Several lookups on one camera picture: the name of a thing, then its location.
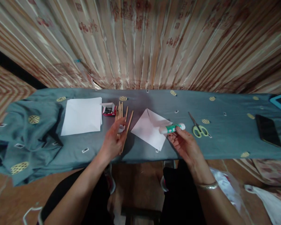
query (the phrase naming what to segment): white cord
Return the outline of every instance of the white cord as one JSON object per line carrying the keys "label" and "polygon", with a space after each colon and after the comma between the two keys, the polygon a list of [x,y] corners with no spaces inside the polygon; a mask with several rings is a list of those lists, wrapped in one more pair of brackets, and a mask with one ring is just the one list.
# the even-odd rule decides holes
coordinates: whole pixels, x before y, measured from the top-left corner
{"label": "white cord", "polygon": [[[27,216],[27,214],[32,210],[32,211],[38,211],[38,210],[41,210],[43,207],[38,207],[38,208],[33,208],[33,207],[31,207],[26,213],[25,213],[25,215],[23,216],[23,223],[24,223],[24,225],[27,225],[27,222],[26,222],[26,216]],[[41,212],[39,213],[39,215],[38,215],[38,223],[40,224],[40,225],[42,225],[43,224],[43,222],[40,220],[40,214],[41,214]]]}

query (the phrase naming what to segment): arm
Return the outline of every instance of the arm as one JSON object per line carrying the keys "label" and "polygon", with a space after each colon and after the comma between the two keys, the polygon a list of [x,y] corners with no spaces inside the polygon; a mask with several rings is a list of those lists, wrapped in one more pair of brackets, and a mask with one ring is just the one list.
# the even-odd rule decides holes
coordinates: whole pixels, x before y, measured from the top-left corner
{"label": "arm", "polygon": [[121,138],[117,138],[120,124],[125,125],[125,117],[117,120],[106,133],[103,145],[98,155],[87,166],[74,182],[69,191],[54,208],[45,225],[48,224],[80,224],[92,192],[110,161],[117,156],[125,143],[127,134],[123,132]]}
{"label": "arm", "polygon": [[[190,133],[176,127],[176,132],[169,134],[169,141],[185,160],[195,184],[208,185],[216,181],[195,138]],[[236,208],[219,187],[213,190],[205,190],[197,187],[197,191],[208,225],[244,224]]]}

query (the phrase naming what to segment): blue-gray fabric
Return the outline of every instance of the blue-gray fabric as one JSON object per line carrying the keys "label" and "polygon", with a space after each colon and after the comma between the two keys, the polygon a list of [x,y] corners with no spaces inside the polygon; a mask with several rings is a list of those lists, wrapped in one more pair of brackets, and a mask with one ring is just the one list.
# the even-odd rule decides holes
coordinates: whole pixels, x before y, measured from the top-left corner
{"label": "blue-gray fabric", "polygon": [[[196,138],[206,159],[240,158],[249,152],[249,158],[281,159],[281,148],[259,138],[256,120],[248,117],[260,114],[274,120],[281,139],[281,110],[269,102],[271,94],[222,94],[170,90],[93,90],[82,88],[42,89],[19,102],[10,104],[4,119],[7,126],[0,127],[0,172],[11,174],[11,167],[28,161],[29,166],[12,175],[14,185],[23,185],[52,173],[85,167],[96,156],[106,131],[114,117],[104,117],[100,132],[60,136],[67,100],[102,97],[103,103],[119,102],[126,96],[124,111],[129,106],[128,118],[134,110],[130,130],[146,108],[175,123],[184,123],[192,132],[194,126],[188,112],[210,137]],[[28,117],[38,115],[40,122],[30,124]],[[208,119],[210,124],[203,124]],[[24,148],[15,148],[20,143]],[[114,162],[137,163],[178,159],[177,152],[166,140],[160,152],[132,133],[128,133],[123,154]]]}

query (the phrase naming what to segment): black phone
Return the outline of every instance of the black phone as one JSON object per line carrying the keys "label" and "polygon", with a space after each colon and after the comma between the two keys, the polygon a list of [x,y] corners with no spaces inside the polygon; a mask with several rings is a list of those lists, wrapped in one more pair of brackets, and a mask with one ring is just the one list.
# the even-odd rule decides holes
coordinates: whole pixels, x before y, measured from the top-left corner
{"label": "black phone", "polygon": [[281,141],[273,120],[256,115],[260,139],[274,146],[281,147]]}

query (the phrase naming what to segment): hand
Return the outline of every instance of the hand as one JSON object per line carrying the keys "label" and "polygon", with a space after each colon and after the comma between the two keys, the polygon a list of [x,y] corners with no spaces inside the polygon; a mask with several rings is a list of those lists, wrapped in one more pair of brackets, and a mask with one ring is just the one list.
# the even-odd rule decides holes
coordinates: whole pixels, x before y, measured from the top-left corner
{"label": "hand", "polygon": [[169,133],[168,139],[189,167],[194,166],[198,159],[204,160],[195,138],[186,130],[176,127],[176,132]]}
{"label": "hand", "polygon": [[110,161],[116,157],[124,146],[125,140],[127,138],[127,132],[123,131],[121,138],[118,138],[118,130],[120,125],[125,126],[126,117],[118,119],[111,128],[107,131],[103,145],[99,151],[98,156],[101,157],[105,162],[110,163]]}

